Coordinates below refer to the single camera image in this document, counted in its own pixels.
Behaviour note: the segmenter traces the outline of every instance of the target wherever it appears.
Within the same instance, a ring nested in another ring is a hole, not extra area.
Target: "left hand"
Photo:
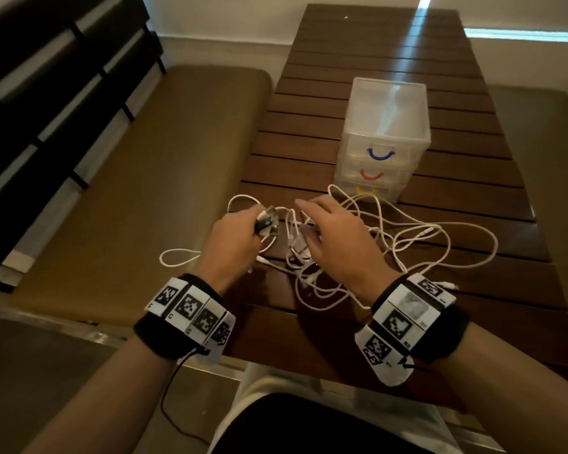
[[[212,227],[194,274],[219,295],[225,294],[251,268],[261,250],[261,239],[254,223],[265,210],[261,204],[237,213],[228,213]]]

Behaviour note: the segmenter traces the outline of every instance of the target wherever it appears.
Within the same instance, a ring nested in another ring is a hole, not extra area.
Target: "wire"
[[[391,253],[391,256],[394,259],[395,264],[398,266],[398,268],[400,269],[402,274],[408,274],[409,272],[415,271],[416,269],[423,267],[423,266],[425,266],[425,267],[421,271],[419,271],[419,274],[425,274],[430,269],[432,269],[433,267],[436,267],[436,266],[451,267],[451,268],[455,268],[455,269],[471,269],[473,267],[483,266],[495,257],[495,255],[497,254],[497,250],[499,249],[499,241],[498,241],[497,237],[489,229],[486,229],[483,226],[479,226],[479,225],[473,224],[473,223],[461,223],[461,222],[456,222],[456,221],[439,221],[439,222],[434,222],[434,223],[427,223],[425,221],[420,221],[420,220],[417,220],[416,218],[412,218],[410,215],[404,213],[398,207],[394,206],[391,202],[388,202],[386,200],[381,199],[386,205],[393,208],[396,212],[398,212],[404,218],[407,218],[409,220],[409,223],[396,223],[394,221],[389,221],[386,218],[383,218],[383,210],[382,210],[381,203],[379,201],[379,198],[377,198],[374,194],[371,194],[369,192],[364,192],[364,193],[356,194],[354,196],[350,196],[345,191],[340,189],[337,185],[335,185],[335,184],[328,185],[328,194],[330,196],[333,196],[333,190],[337,190],[338,193],[345,196],[345,200],[341,203],[343,208],[349,210],[351,213],[357,215],[360,218],[370,217],[370,218],[374,218],[374,219],[377,220],[378,226],[368,226],[367,225],[366,228],[368,229],[368,232],[371,235],[374,235],[374,240],[377,241],[377,242],[380,242],[383,245],[383,247],[385,248],[385,250],[383,251],[383,257],[385,257],[388,253]],[[235,195],[234,197],[232,197],[229,200],[229,203],[227,204],[227,211],[228,212],[231,209],[232,202],[234,200],[238,199],[238,198],[248,198],[248,199],[251,199],[252,201],[256,202],[257,204],[260,204],[260,202],[258,201],[257,198],[249,196],[248,194],[238,194],[238,195]],[[365,211],[360,209],[360,205],[358,204],[358,200],[365,200],[365,199],[375,201],[376,206],[377,206],[377,211],[378,211],[377,215],[375,215],[373,213],[365,212]],[[284,272],[284,273],[289,274],[289,275],[293,275],[295,277],[294,290],[295,290],[295,293],[297,295],[297,299],[299,299],[299,301],[304,306],[306,306],[309,309],[312,309],[313,311],[327,311],[327,310],[332,309],[335,306],[341,304],[347,298],[351,298],[353,300],[353,302],[355,302],[362,309],[369,310],[370,306],[364,306],[360,302],[360,300],[358,300],[352,292],[350,292],[348,289],[344,288],[342,286],[342,284],[339,284],[334,288],[328,288],[328,289],[321,288],[317,285],[318,277],[321,274],[324,273],[324,270],[322,268],[320,268],[319,266],[317,266],[315,264],[315,262],[313,261],[313,259],[311,259],[311,256],[308,253],[308,249],[307,249],[307,245],[305,243],[305,240],[303,239],[303,236],[302,236],[301,232],[299,231],[299,225],[300,224],[303,225],[303,224],[315,224],[315,223],[303,212],[301,212],[301,219],[303,221],[298,221],[297,220],[297,213],[295,212],[294,209],[289,209],[287,207],[275,207],[275,209],[284,214],[284,224],[285,224],[285,229],[286,229],[287,239],[288,239],[288,243],[287,243],[288,252],[287,252],[287,255],[286,255],[286,264],[287,264],[288,267],[282,267],[282,266],[275,265],[272,262],[270,262],[268,259],[266,259],[265,257],[261,256],[260,254],[257,256],[257,261],[259,263],[263,264],[263,265],[273,267],[273,268],[277,269],[278,271]],[[384,224],[388,224],[388,225],[393,226],[393,227],[404,226],[405,228],[398,231],[398,233],[396,233],[395,235],[392,236],[391,234],[388,234],[387,232],[385,232],[385,229],[384,229],[384,226],[383,226]],[[472,265],[451,265],[449,263],[444,263],[444,260],[447,258],[448,254],[450,253],[450,250],[452,248],[452,243],[451,243],[449,234],[444,230],[443,226],[469,226],[470,228],[476,228],[476,229],[479,229],[479,230],[487,233],[487,235],[492,239],[492,251],[491,251],[491,253],[486,258],[484,258],[483,260],[478,261],[477,263],[474,263]],[[415,236],[412,236],[412,237],[409,237],[409,238],[404,237],[405,234],[412,232],[412,231],[419,231],[419,232]],[[423,241],[423,240],[432,239],[433,237],[438,236],[439,234],[442,234],[445,237],[447,246],[446,246],[446,250],[444,251],[444,254],[437,261],[425,261],[423,263],[419,263],[419,264],[416,264],[414,266],[407,267],[399,259],[398,253],[408,249],[413,243]],[[268,238],[269,238],[269,236],[264,237],[261,240],[261,242],[262,243],[265,242]],[[265,251],[267,251],[275,243],[276,238],[277,238],[276,236],[272,236],[271,241],[259,253],[264,253]],[[184,261],[183,263],[180,263],[178,265],[167,265],[163,261],[163,256],[165,254],[167,254],[168,252],[174,252],[174,251],[185,251],[185,252],[190,252],[190,253],[200,253],[199,251],[188,250],[188,249],[167,250],[165,252],[162,252],[162,254],[160,254],[161,264],[163,264],[166,267],[183,266],[183,265],[186,265],[187,263],[193,261],[194,259],[196,259],[200,256],[198,254],[197,256],[195,256],[191,259],[188,259],[187,261]],[[306,271],[309,268],[313,268],[313,269],[317,268],[317,270],[314,271],[314,272],[311,272],[310,274],[305,274]],[[437,285],[440,285],[441,287],[446,288],[446,289],[458,289],[458,287],[456,285],[454,285],[453,283],[450,283],[450,282],[434,282],[434,283],[437,284]],[[334,301],[332,304],[330,304],[326,307],[312,306],[312,305],[308,304],[303,299],[303,297],[301,296],[301,294],[299,292],[299,284],[303,288],[306,288],[306,287],[312,288],[314,295],[318,298],[322,298],[322,299],[331,298],[332,296],[334,296],[336,294],[341,294],[342,296],[339,299],[337,299],[336,301]]]
[[[179,364],[177,365],[177,367],[173,371],[173,374],[170,376],[170,379],[168,380],[167,386],[164,389],[164,393],[162,394],[162,399],[160,400],[160,411],[162,412],[162,415],[167,419],[167,421],[170,422],[170,425],[172,425],[176,429],[176,431],[178,431],[181,435],[189,436],[190,438],[194,438],[198,441],[201,441],[206,446],[210,446],[210,443],[208,441],[206,441],[204,438],[201,438],[198,435],[190,434],[188,432],[184,432],[183,430],[181,430],[181,428],[179,428],[179,426],[174,423],[174,420],[167,414],[166,410],[164,409],[164,400],[166,399],[168,390],[170,389],[170,386],[173,383],[174,376],[177,375],[177,373],[182,368],[182,366],[187,361],[187,359],[189,357],[195,355],[195,354],[197,354],[197,349],[194,347],[194,349],[191,349],[191,351],[187,355],[185,355],[185,357],[183,357],[183,359],[179,362]]]

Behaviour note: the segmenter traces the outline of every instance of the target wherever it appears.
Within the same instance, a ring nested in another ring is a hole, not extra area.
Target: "right hand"
[[[312,259],[361,300],[373,304],[401,275],[387,265],[362,219],[333,197],[325,194],[309,202],[296,199],[295,204],[320,229],[318,236],[309,226],[301,228]]]

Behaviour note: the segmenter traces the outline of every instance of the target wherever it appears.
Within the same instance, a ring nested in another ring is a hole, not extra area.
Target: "tangled cable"
[[[444,266],[444,267],[453,267],[453,268],[456,268],[456,269],[470,269],[472,267],[479,267],[479,266],[485,265],[488,261],[491,261],[494,258],[494,256],[496,255],[497,250],[499,248],[499,241],[498,241],[497,237],[490,230],[484,228],[483,226],[479,226],[477,224],[472,224],[472,223],[461,223],[461,222],[456,222],[456,221],[440,221],[440,222],[436,222],[436,223],[426,223],[424,221],[417,220],[416,218],[412,218],[411,216],[402,212],[399,208],[395,207],[390,202],[384,201],[388,206],[392,207],[395,211],[397,211],[402,216],[404,216],[405,218],[407,218],[408,220],[411,221],[410,223],[395,223],[394,221],[389,221],[386,218],[383,218],[381,203],[379,202],[379,199],[374,194],[371,194],[369,192],[364,192],[364,193],[361,193],[361,194],[356,194],[354,196],[349,196],[347,193],[345,193],[338,186],[336,186],[334,184],[330,184],[330,185],[328,185],[328,194],[330,196],[333,195],[333,189],[336,189],[339,193],[341,193],[341,195],[346,197],[346,199],[341,203],[341,206],[344,209],[349,210],[351,213],[353,213],[353,214],[355,214],[359,217],[371,217],[371,218],[375,218],[376,220],[378,220],[378,223],[379,223],[378,226],[366,226],[366,228],[368,229],[368,232],[370,232],[372,235],[374,235],[374,240],[377,241],[377,242],[380,240],[382,242],[383,246],[385,247],[385,251],[383,251],[383,257],[386,256],[387,253],[391,252],[391,255],[392,255],[392,257],[395,261],[395,264],[397,264],[397,266],[399,267],[402,274],[407,274],[410,271],[413,271],[413,270],[415,270],[419,267],[422,267],[422,266],[426,266],[426,267],[424,269],[422,269],[421,271],[419,271],[420,274],[425,274],[431,268],[438,266],[438,265]],[[257,204],[260,204],[260,202],[252,196],[249,196],[247,194],[238,194],[238,195],[235,195],[234,197],[232,197],[230,199],[230,201],[227,205],[227,211],[229,212],[229,210],[231,208],[231,204],[234,200],[236,200],[237,198],[242,198],[242,197],[249,198],[249,199],[255,201]],[[373,213],[368,213],[368,212],[364,212],[364,211],[360,210],[360,206],[358,205],[357,201],[359,199],[362,199],[362,198],[372,198],[376,202],[377,210],[378,210],[379,214],[375,215]],[[305,244],[305,240],[303,239],[303,236],[302,236],[301,232],[299,231],[299,225],[300,224],[301,225],[303,225],[303,224],[314,224],[314,222],[311,220],[311,218],[309,218],[307,216],[307,214],[305,214],[303,212],[301,212],[303,221],[298,221],[297,220],[297,214],[296,214],[294,209],[289,209],[287,207],[275,207],[275,209],[279,212],[285,211],[284,224],[285,224],[287,238],[288,238],[288,243],[287,243],[288,251],[287,251],[287,255],[286,255],[286,263],[287,263],[287,266],[288,266],[289,269],[286,268],[286,267],[281,267],[281,266],[275,265],[270,260],[268,260],[268,259],[266,259],[266,258],[264,258],[263,256],[260,255],[261,253],[266,252],[275,243],[275,240],[277,239],[276,236],[271,237],[271,241],[259,252],[259,255],[257,256],[257,261],[259,263],[263,264],[263,265],[273,267],[273,268],[277,269],[278,271],[285,272],[286,274],[294,275],[295,276],[294,289],[295,289],[295,293],[297,295],[297,298],[299,299],[299,301],[304,306],[308,307],[309,309],[312,309],[313,311],[327,311],[328,309],[332,309],[336,305],[340,304],[341,302],[343,302],[348,297],[352,298],[354,300],[354,302],[356,302],[356,304],[358,304],[361,308],[370,309],[369,306],[363,305],[356,298],[356,296],[353,293],[351,293],[349,290],[343,288],[341,284],[339,284],[335,288],[318,287],[317,279],[324,272],[324,270],[322,268],[319,267],[315,272],[311,272],[310,274],[305,274],[305,272],[310,267],[313,267],[314,265],[317,266],[317,265],[315,264],[313,259],[311,259],[311,255],[309,253],[307,245]],[[390,226],[410,226],[410,228],[402,229],[397,234],[392,236],[391,234],[388,234],[387,232],[385,232],[385,229],[383,228],[384,223],[387,223]],[[485,233],[487,233],[492,238],[493,246],[492,246],[491,253],[485,259],[483,259],[482,261],[479,261],[477,263],[474,263],[473,265],[450,265],[450,264],[444,263],[443,261],[447,258],[448,253],[450,252],[450,249],[452,247],[452,244],[451,244],[451,241],[450,241],[450,236],[442,228],[443,225],[470,226],[471,228],[477,228],[477,229],[484,231]],[[421,231],[419,233],[417,233],[415,236],[412,236],[412,237],[409,237],[409,238],[401,238],[401,236],[403,236],[404,234],[406,234],[408,232],[419,231],[419,230],[421,230]],[[407,248],[409,248],[409,246],[412,245],[414,242],[431,239],[431,238],[437,236],[440,233],[443,234],[446,237],[447,248],[446,248],[446,251],[444,252],[444,254],[437,261],[427,261],[427,262],[424,262],[424,263],[416,264],[416,265],[411,266],[411,267],[406,267],[404,265],[404,263],[402,263],[401,260],[398,258],[397,254],[399,252],[402,252],[402,251],[406,250]],[[267,239],[269,239],[269,236],[263,237],[261,242],[265,242]],[[197,253],[198,255],[196,255],[195,257],[193,257],[191,259],[188,259],[187,261],[184,261],[184,262],[176,264],[176,265],[166,264],[163,260],[164,255],[166,255],[167,253],[170,253],[170,252],[177,252],[177,251]],[[201,252],[197,251],[197,250],[170,249],[170,250],[167,250],[167,251],[162,252],[160,254],[160,262],[161,262],[162,265],[164,265],[166,267],[183,266],[183,265],[186,265],[187,263],[190,263],[190,262],[194,261],[195,259],[199,258],[200,253]],[[455,287],[455,285],[448,283],[448,282],[435,282],[435,283],[440,285],[440,286],[443,286],[444,288],[448,288],[448,289],[457,288],[457,287]],[[343,296],[340,297],[339,299],[337,299],[332,304],[326,306],[326,307],[315,307],[315,306],[309,305],[308,303],[306,303],[303,300],[303,298],[301,297],[301,295],[299,293],[299,284],[301,284],[304,288],[305,287],[311,287],[314,291],[314,294],[318,298],[323,298],[323,299],[330,298],[330,297],[334,296],[336,293],[342,293]]]

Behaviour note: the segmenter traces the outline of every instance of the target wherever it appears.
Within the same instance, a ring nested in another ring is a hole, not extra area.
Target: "plastic drawer organizer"
[[[424,84],[355,78],[335,183],[396,202],[430,143]]]

